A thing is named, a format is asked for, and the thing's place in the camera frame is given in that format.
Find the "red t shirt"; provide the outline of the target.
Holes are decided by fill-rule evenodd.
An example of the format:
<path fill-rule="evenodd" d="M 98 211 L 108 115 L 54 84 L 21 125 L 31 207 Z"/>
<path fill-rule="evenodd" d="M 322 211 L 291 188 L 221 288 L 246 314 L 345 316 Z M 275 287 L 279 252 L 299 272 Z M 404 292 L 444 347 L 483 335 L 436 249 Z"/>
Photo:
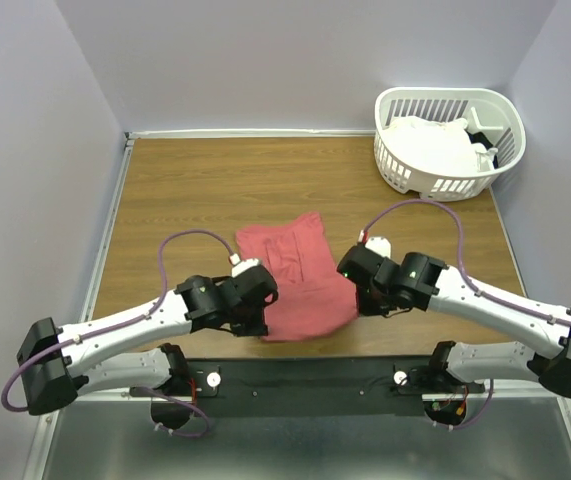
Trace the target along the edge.
<path fill-rule="evenodd" d="M 281 226 L 248 226 L 235 240 L 241 257 L 261 260 L 277 283 L 279 298 L 265 310 L 264 341 L 320 338 L 358 317 L 355 286 L 336 270 L 319 213 Z"/>

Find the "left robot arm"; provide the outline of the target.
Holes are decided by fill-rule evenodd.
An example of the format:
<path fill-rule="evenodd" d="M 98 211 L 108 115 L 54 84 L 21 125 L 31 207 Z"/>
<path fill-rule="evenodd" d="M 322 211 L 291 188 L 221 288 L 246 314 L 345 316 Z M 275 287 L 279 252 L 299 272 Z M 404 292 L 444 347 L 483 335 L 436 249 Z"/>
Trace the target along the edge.
<path fill-rule="evenodd" d="M 229 276 L 191 276 L 157 299 L 98 320 L 64 326 L 50 318 L 38 320 L 16 355 L 23 409 L 43 415 L 90 392 L 119 387 L 177 394 L 186 385 L 187 372 L 172 359 L 173 349 L 138 355 L 133 349 L 223 325 L 235 336 L 264 336 L 264 310 L 277 298 L 275 279 L 251 259 Z"/>

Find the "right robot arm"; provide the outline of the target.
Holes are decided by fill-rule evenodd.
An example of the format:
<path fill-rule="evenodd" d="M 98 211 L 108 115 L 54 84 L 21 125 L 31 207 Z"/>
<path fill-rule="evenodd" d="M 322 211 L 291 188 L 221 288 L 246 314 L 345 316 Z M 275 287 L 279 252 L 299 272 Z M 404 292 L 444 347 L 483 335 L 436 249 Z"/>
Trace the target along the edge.
<path fill-rule="evenodd" d="M 351 281 L 363 316 L 396 311 L 433 311 L 461 317 L 506 336 L 506 343 L 439 343 L 425 379 L 445 392 L 480 380 L 537 382 L 571 399 L 571 307 L 537 302 L 474 282 L 444 261 L 411 252 L 400 263 L 387 244 L 358 243 L 338 264 Z"/>

